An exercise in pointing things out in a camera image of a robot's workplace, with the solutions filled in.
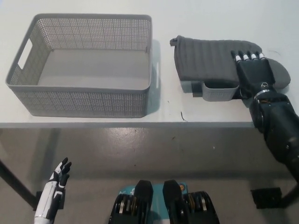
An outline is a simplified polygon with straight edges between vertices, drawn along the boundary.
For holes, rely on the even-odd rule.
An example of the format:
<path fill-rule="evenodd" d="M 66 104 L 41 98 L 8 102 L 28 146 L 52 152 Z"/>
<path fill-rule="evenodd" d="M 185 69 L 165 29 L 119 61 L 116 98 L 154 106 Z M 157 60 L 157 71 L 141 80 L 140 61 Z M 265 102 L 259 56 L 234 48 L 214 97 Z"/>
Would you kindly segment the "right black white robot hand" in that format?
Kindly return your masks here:
<path fill-rule="evenodd" d="M 274 91 L 275 78 L 269 60 L 263 52 L 231 51 L 235 61 L 240 88 L 255 98 L 267 91 Z"/>

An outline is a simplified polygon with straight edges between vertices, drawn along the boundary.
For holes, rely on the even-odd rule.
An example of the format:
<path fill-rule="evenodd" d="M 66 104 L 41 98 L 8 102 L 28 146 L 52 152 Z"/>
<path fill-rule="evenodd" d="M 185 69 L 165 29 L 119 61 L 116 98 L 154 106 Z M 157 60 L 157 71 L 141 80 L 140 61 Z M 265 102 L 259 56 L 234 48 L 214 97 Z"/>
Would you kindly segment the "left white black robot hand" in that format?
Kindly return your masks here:
<path fill-rule="evenodd" d="M 34 223 L 52 224 L 64 197 L 65 187 L 70 175 L 71 162 L 64 158 L 53 171 L 39 198 Z"/>

